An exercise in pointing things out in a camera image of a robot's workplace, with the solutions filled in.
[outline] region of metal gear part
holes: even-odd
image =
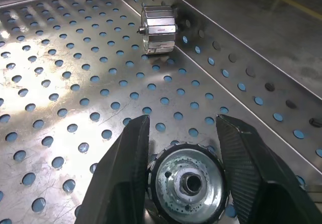
[[[175,14],[170,6],[144,6],[141,27],[144,52],[162,54],[173,51],[176,39]]]
[[[148,166],[148,194],[169,223],[214,223],[228,204],[222,163],[211,147],[178,143]]]

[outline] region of machined part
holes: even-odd
[[[149,164],[148,193],[171,223],[213,223],[222,217],[227,186],[218,157],[209,148],[178,143]]]
[[[141,27],[144,52],[160,54],[173,51],[176,39],[175,15],[170,6],[144,6]]]

